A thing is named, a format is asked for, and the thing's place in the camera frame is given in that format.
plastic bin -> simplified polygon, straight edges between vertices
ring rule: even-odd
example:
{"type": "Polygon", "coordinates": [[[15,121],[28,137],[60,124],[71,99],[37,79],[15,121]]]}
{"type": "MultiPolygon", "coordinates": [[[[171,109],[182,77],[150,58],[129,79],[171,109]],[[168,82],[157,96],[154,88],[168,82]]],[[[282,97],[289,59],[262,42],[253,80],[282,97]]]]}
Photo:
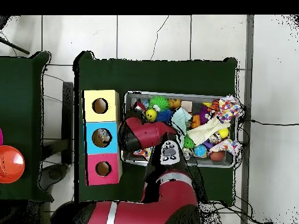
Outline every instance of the plastic bin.
{"type": "MultiPolygon", "coordinates": [[[[200,110],[202,103],[204,102],[212,102],[213,100],[220,99],[224,96],[205,96],[205,95],[195,95],[195,94],[173,94],[173,93],[157,93],[157,92],[136,92],[136,91],[128,91],[124,95],[124,105],[123,111],[127,111],[131,107],[131,102],[133,98],[136,99],[148,99],[150,100],[154,96],[165,96],[167,99],[181,99],[181,100],[188,100],[193,103],[192,113],[196,114],[200,110]]],[[[230,134],[229,138],[232,140],[237,139],[237,127],[238,127],[238,118],[233,118],[231,120],[230,126],[230,134]]],[[[124,162],[132,163],[140,166],[146,166],[148,161],[143,156],[133,155],[130,152],[121,151],[120,152],[121,159],[124,162]]],[[[198,158],[198,157],[191,157],[187,164],[189,166],[199,166],[199,167],[220,167],[220,168],[230,168],[234,166],[236,163],[236,157],[232,156],[230,153],[226,152],[225,158],[220,162],[214,162],[210,158],[198,158]]]]}

pink object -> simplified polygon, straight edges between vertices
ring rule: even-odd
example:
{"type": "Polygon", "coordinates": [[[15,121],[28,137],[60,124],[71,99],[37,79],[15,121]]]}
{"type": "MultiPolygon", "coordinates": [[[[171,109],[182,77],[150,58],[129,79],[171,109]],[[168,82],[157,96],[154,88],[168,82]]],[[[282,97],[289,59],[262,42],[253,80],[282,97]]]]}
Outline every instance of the pink object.
{"type": "Polygon", "coordinates": [[[0,145],[3,144],[3,135],[2,135],[2,131],[1,131],[1,128],[0,128],[0,145]]]}
{"type": "Polygon", "coordinates": [[[119,182],[122,169],[118,153],[87,155],[87,162],[87,178],[89,186],[117,184],[119,182]],[[106,162],[110,165],[111,171],[107,176],[100,176],[96,172],[96,165],[99,162],[106,162]]]}

pink box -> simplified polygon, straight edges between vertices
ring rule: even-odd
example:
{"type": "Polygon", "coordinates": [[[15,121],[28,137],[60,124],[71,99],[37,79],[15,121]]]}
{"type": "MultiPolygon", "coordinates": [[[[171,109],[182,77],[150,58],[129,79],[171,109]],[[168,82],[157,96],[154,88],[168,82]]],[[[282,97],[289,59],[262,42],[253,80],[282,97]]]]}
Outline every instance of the pink box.
{"type": "Polygon", "coordinates": [[[86,179],[88,179],[88,183],[86,181],[86,185],[99,186],[105,184],[117,184],[123,172],[119,153],[87,155],[87,172],[86,179]],[[105,171],[105,168],[107,168],[106,165],[109,167],[106,176],[101,176],[97,172],[97,164],[100,163],[98,166],[101,166],[103,164],[101,162],[106,162],[106,164],[100,170],[105,171]]]}

orange ball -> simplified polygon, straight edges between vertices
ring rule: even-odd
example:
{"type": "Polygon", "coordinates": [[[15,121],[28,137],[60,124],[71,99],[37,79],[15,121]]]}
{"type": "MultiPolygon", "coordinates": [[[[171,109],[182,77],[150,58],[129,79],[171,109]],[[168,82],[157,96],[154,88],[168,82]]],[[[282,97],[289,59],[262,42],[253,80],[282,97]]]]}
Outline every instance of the orange ball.
{"type": "Polygon", "coordinates": [[[0,183],[13,183],[23,174],[25,160],[14,147],[0,146],[0,183]]]}

red ball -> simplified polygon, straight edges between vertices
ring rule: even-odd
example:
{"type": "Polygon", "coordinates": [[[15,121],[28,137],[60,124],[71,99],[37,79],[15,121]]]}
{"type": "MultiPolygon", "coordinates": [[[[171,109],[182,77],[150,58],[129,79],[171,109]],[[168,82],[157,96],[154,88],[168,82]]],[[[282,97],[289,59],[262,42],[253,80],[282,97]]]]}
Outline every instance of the red ball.
{"type": "Polygon", "coordinates": [[[218,152],[212,152],[210,155],[210,159],[219,162],[225,158],[225,151],[218,151],[218,152]]]}

